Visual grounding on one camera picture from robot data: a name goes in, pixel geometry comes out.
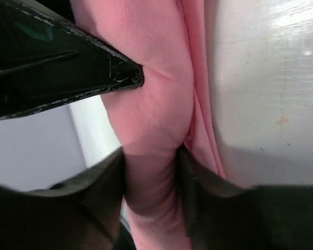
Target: pink fabric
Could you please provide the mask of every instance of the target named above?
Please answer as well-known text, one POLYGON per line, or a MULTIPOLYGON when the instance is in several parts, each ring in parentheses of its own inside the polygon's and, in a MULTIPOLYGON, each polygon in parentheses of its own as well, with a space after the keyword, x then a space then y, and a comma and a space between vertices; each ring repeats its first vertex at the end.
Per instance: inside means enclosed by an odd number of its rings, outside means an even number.
POLYGON ((78 25, 143 65, 145 85, 102 96, 127 161, 125 195, 138 250, 190 249, 174 185, 185 142, 224 176, 212 130, 204 0, 71 0, 78 25))

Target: green mark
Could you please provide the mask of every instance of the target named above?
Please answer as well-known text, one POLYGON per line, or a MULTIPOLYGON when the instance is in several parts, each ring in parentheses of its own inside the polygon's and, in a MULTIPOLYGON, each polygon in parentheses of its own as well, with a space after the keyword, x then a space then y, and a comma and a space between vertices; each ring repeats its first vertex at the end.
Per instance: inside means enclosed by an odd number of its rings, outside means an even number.
POLYGON ((37 40, 41 40, 45 42, 51 42, 53 40, 52 29, 49 26, 46 26, 46 34, 41 34, 41 33, 33 31, 32 29, 29 29, 28 27, 20 24, 19 22, 15 22, 15 25, 20 30, 24 31, 26 34, 28 34, 29 36, 37 40))

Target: white surface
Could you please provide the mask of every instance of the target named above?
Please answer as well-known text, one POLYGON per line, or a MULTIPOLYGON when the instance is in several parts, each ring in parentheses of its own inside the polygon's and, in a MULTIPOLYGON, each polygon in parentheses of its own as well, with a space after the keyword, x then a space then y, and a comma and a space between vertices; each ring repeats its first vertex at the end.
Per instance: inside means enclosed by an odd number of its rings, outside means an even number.
POLYGON ((215 26, 213 2, 211 105, 228 179, 313 183, 313 0, 218 1, 215 26))
POLYGON ((88 167, 121 146, 99 96, 72 103, 70 108, 88 167))
POLYGON ((0 184, 44 189, 85 169, 68 106, 0 121, 0 184))

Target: brown spot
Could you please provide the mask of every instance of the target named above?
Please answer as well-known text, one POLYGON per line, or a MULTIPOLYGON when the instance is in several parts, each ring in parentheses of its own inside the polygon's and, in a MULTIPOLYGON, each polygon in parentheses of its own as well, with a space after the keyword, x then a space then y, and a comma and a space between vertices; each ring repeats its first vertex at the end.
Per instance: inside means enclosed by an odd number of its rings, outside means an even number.
POLYGON ((290 121, 290 118, 288 117, 282 117, 278 122, 277 122, 277 125, 284 125, 286 123, 288 123, 290 121))

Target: folded pink fabric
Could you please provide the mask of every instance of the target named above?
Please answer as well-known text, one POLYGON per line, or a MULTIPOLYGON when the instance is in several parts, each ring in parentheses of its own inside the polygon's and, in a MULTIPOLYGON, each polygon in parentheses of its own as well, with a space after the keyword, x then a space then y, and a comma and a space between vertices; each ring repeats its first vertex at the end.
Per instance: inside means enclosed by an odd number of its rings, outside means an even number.
POLYGON ((145 85, 102 96, 127 161, 138 250, 190 249, 174 184, 184 142, 224 176, 212 130, 204 0, 71 0, 77 24, 143 65, 145 85))

